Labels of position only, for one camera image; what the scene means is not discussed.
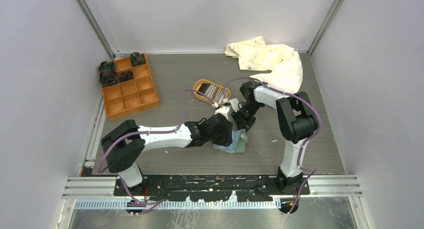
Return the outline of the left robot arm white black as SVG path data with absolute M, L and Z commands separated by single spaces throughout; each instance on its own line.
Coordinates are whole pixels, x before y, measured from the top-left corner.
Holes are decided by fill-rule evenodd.
M 146 127 L 128 119 L 101 139 L 104 156 L 98 172 L 108 170 L 118 174 L 126 189 L 138 196 L 146 189 L 143 174 L 136 164 L 142 152 L 169 147 L 201 147 L 206 143 L 229 146 L 233 142 L 232 129 L 232 122 L 220 113 L 168 127 Z

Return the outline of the green card holder wallet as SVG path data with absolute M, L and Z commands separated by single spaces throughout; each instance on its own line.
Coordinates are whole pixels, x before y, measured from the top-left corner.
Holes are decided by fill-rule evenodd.
M 229 146 L 213 144 L 215 150 L 227 153 L 244 153 L 248 136 L 245 129 L 233 130 L 231 133 L 232 143 Z

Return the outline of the tan oval card tray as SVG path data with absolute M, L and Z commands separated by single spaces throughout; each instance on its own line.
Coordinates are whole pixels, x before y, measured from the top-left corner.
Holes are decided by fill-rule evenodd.
M 224 89 L 224 86 L 206 79 L 198 80 L 192 89 L 197 99 L 210 104 L 214 109 L 224 105 L 231 97 L 231 92 L 228 88 Z

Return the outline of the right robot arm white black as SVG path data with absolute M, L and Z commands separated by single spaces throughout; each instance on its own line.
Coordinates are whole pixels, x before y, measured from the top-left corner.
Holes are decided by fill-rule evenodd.
M 276 110 L 279 129 L 285 139 L 276 186 L 281 193 L 291 194 L 303 183 L 305 149 L 320 126 L 316 110 L 311 108 L 304 91 L 295 94 L 280 92 L 252 81 L 243 83 L 239 90 L 245 101 L 231 114 L 239 129 L 249 131 L 256 122 L 255 115 L 260 108 L 269 106 Z

